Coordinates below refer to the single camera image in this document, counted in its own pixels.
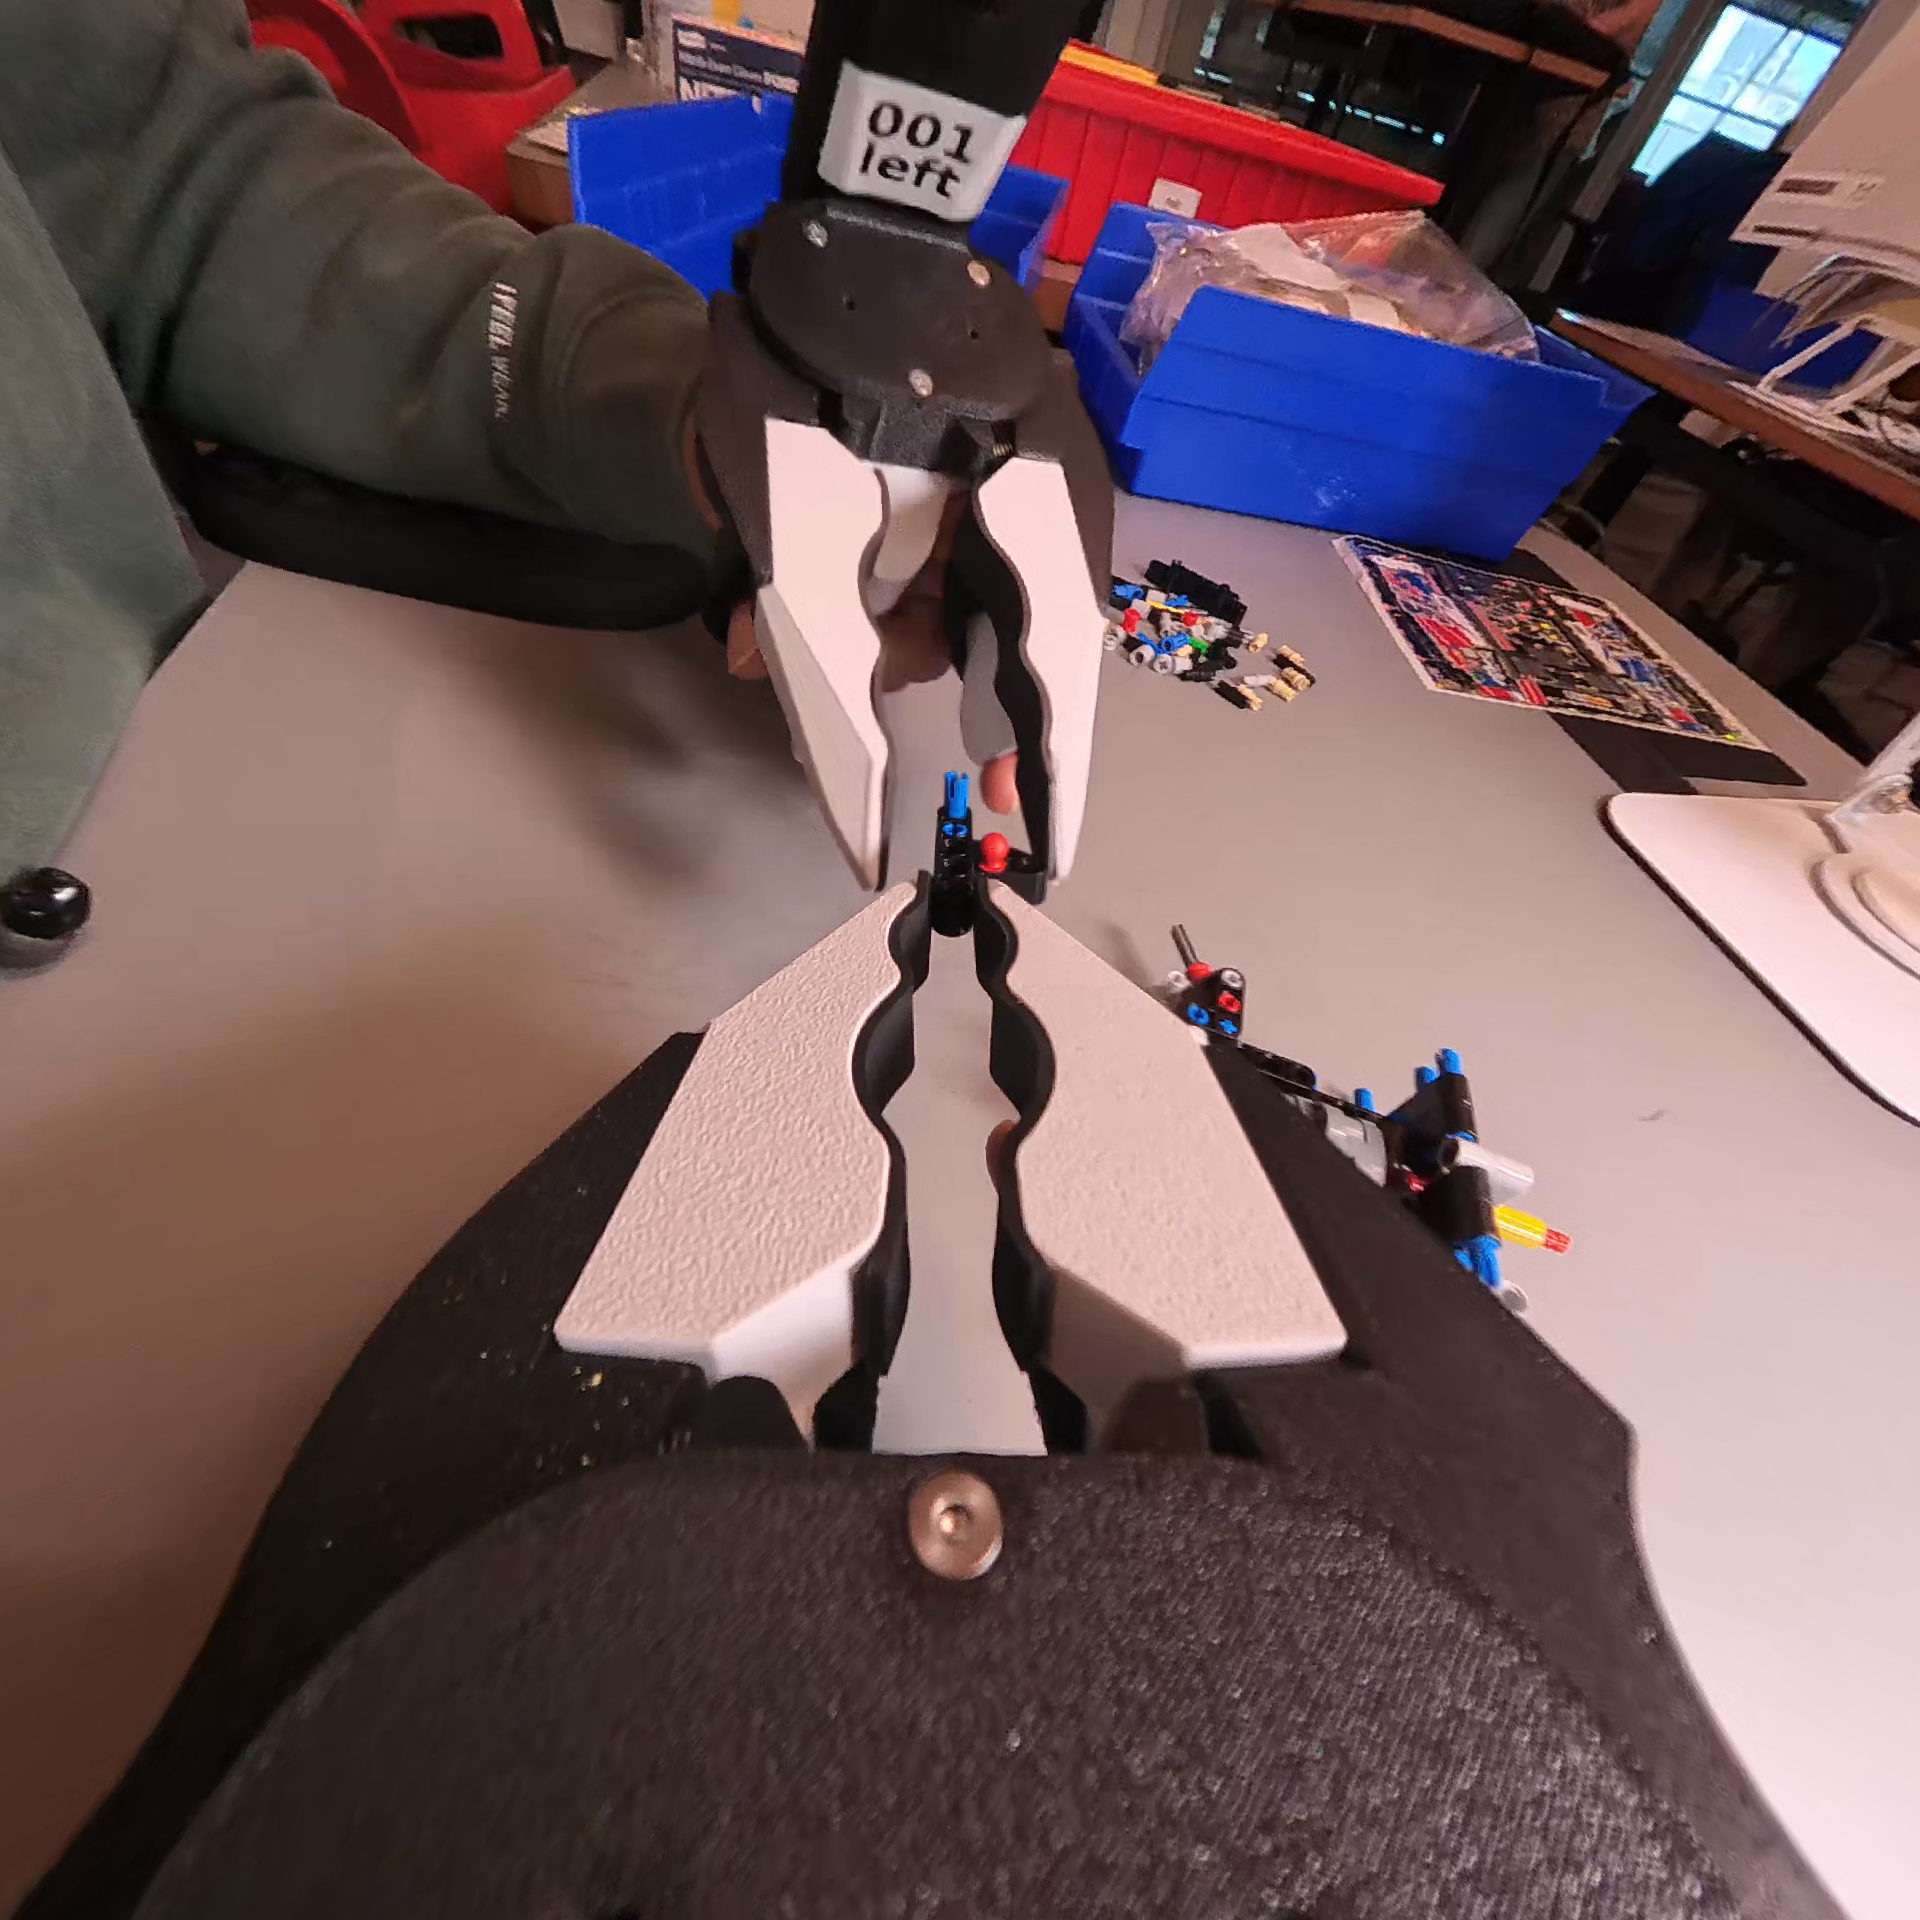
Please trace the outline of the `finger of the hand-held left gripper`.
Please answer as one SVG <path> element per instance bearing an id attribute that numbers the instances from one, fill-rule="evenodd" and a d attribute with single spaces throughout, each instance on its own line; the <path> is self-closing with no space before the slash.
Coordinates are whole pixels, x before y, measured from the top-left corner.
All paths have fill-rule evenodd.
<path id="1" fill-rule="evenodd" d="M 961 746 L 974 766 L 1016 755 L 1032 860 L 1062 884 L 1086 811 L 1104 597 L 1055 460 L 1016 457 L 974 485 L 947 553 L 947 630 Z"/>
<path id="2" fill-rule="evenodd" d="M 768 553 L 751 630 L 790 746 L 851 870 L 883 891 L 891 734 L 873 708 L 877 630 L 861 571 L 883 539 L 883 482 L 816 426 L 766 426 Z"/>

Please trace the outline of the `person's left forearm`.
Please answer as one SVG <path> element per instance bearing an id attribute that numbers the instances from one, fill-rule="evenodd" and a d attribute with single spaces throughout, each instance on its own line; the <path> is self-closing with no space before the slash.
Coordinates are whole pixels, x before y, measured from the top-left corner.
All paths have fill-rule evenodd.
<path id="1" fill-rule="evenodd" d="M 3 173 L 130 414 L 350 485 L 710 560 L 705 302 L 350 116 L 239 4 L 3 4 Z"/>

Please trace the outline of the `red plastic jug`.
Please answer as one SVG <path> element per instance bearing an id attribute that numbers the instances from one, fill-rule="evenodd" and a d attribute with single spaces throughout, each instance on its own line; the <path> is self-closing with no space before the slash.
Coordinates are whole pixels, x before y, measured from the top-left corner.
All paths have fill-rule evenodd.
<path id="1" fill-rule="evenodd" d="M 417 152 L 417 123 L 389 52 L 341 0 L 247 0 L 253 44 L 299 52 L 360 120 Z"/>
<path id="2" fill-rule="evenodd" d="M 368 0 L 360 28 L 417 123 L 417 159 L 513 213 L 513 137 L 574 96 L 556 4 Z"/>

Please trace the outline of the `colourful printed sticker sheet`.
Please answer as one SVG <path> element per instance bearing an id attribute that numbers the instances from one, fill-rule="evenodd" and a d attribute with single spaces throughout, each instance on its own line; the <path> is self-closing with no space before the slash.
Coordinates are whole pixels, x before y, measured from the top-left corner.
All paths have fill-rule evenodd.
<path id="1" fill-rule="evenodd" d="M 1765 746 L 1663 642 L 1598 597 L 1362 533 L 1338 533 L 1332 553 L 1426 689 Z"/>

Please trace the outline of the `blue plastic bin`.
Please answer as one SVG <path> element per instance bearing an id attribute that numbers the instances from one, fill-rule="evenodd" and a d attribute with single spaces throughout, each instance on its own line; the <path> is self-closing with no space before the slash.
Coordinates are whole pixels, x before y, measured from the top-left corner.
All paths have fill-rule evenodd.
<path id="1" fill-rule="evenodd" d="M 828 196 L 783 210 L 797 101 L 697 101 L 571 123 L 583 223 L 658 254 L 702 292 L 736 288 L 732 254 L 783 228 L 799 254 L 901 242 L 977 254 L 961 279 L 1032 288 L 1065 210 L 1065 179 L 1004 163 L 1016 120 L 967 101 L 851 72 L 828 116 Z"/>
<path id="2" fill-rule="evenodd" d="M 1109 203 L 1062 347 L 1126 490 L 1499 567 L 1653 398 L 1537 332 L 1509 362 L 1204 288 L 1139 370 L 1158 210 Z"/>

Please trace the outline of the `dark blue chair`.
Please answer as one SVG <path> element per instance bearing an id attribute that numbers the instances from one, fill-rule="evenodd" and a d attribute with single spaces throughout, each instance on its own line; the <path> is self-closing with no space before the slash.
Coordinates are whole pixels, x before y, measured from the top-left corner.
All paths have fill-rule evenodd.
<path id="1" fill-rule="evenodd" d="M 1730 137 L 1701 137 L 1637 196 L 1618 196 L 1597 251 L 1560 302 L 1586 320 L 1682 333 L 1717 288 L 1750 292 L 1771 246 L 1744 246 L 1737 223 L 1787 159 Z"/>

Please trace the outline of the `bundle of clear parts bags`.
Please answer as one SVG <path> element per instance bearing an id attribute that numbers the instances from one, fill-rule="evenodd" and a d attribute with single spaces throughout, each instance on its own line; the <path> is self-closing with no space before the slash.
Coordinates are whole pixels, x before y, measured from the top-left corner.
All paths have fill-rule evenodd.
<path id="1" fill-rule="evenodd" d="M 1158 362 L 1204 288 L 1499 362 L 1545 354 L 1521 310 L 1424 210 L 1238 228 L 1150 219 L 1143 235 L 1158 254 L 1117 320 L 1139 362 Z"/>

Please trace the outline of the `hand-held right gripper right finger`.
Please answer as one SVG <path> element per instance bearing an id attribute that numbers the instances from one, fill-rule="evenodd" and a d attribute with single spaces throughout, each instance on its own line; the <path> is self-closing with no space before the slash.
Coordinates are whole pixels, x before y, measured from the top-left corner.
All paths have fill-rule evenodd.
<path id="1" fill-rule="evenodd" d="M 977 884 L 977 981 L 1016 1103 L 995 1313 L 1044 1456 L 1092 1447 L 1139 1385 L 1346 1356 L 1210 1039 L 998 877 Z"/>

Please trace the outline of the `person's left hand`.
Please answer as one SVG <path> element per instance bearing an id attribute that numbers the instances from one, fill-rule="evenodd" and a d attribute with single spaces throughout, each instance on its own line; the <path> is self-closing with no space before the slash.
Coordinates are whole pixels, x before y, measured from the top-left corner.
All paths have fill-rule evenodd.
<path id="1" fill-rule="evenodd" d="M 961 500 L 947 497 L 940 528 L 920 571 L 877 605 L 877 685 L 903 689 L 954 677 L 947 642 L 947 560 Z M 977 793 L 995 815 L 1022 815 L 1022 755 L 977 755 Z"/>

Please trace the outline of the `black drawstring toggle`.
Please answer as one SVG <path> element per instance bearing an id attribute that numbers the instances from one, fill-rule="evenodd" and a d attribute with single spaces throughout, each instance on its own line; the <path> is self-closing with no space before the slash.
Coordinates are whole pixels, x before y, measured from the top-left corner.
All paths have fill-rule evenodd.
<path id="1" fill-rule="evenodd" d="M 69 870 L 20 870 L 0 884 L 0 974 L 43 974 L 76 948 L 96 891 Z"/>

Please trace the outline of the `wooden table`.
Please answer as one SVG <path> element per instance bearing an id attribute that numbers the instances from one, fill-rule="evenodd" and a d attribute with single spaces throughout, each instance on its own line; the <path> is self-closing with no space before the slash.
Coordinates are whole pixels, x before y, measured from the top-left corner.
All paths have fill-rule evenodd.
<path id="1" fill-rule="evenodd" d="M 1885 437 L 1868 432 L 1844 432 L 1834 420 L 1817 414 L 1817 410 L 1787 410 L 1784 398 L 1765 398 L 1756 379 L 1723 365 L 1717 354 L 1668 341 L 1659 332 L 1631 332 L 1631 324 L 1604 324 L 1604 320 L 1586 320 L 1560 310 L 1549 320 L 1549 332 L 1598 362 L 1610 362 L 1618 370 L 1625 370 L 1631 383 L 1663 390 L 1679 401 L 1679 414 L 1704 414 L 1717 426 L 1727 426 L 1744 437 L 1756 437 L 1862 497 L 1871 497 L 1876 506 L 1900 512 L 1900 520 L 1920 520 L 1920 482 L 1916 482 L 1916 457 L 1900 457 Z"/>

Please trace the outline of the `black lego beam subassembly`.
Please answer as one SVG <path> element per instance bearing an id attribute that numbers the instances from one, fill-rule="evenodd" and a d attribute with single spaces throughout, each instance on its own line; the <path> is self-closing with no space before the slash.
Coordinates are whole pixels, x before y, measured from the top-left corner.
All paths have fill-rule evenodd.
<path id="1" fill-rule="evenodd" d="M 925 877 L 937 937 L 974 932 L 983 877 L 1009 884 L 1032 906 L 1044 902 L 1044 865 L 1016 845 L 1004 833 L 974 833 L 974 782 L 954 770 L 940 776 L 932 877 Z"/>

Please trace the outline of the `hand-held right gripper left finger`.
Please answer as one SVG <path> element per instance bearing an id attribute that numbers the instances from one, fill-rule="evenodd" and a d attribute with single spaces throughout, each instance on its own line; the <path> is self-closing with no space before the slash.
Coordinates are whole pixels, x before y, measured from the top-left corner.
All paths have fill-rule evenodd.
<path id="1" fill-rule="evenodd" d="M 556 1342 L 768 1380 L 809 1445 L 873 1434 L 901 1342 L 903 1155 L 925 891 L 895 884 L 697 1039 L 602 1225 Z"/>

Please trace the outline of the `lego chassis assembly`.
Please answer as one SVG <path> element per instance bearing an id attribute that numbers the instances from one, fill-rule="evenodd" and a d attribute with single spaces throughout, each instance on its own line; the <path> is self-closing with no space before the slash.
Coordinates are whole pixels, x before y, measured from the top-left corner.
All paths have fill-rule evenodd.
<path id="1" fill-rule="evenodd" d="M 1238 1053 L 1310 1125 L 1346 1150 L 1386 1199 L 1400 1202 L 1499 1309 L 1525 1313 L 1499 1251 L 1563 1253 L 1571 1235 L 1525 1216 L 1534 1167 L 1480 1139 L 1473 1094 L 1460 1053 L 1442 1045 L 1413 1072 L 1413 1094 L 1381 1110 L 1371 1088 L 1326 1088 L 1314 1065 L 1246 1035 L 1246 974 L 1210 965 L 1186 928 L 1165 932 L 1179 967 L 1158 999 L 1210 1045 Z"/>

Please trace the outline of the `pile of loose lego pieces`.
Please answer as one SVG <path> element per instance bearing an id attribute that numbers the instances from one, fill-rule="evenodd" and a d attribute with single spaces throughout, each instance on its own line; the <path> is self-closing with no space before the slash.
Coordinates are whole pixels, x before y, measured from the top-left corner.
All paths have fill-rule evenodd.
<path id="1" fill-rule="evenodd" d="M 1246 630 L 1246 597 L 1181 560 L 1116 574 L 1104 648 L 1143 677 L 1204 685 L 1233 710 L 1304 702 L 1319 677 L 1294 642 Z"/>

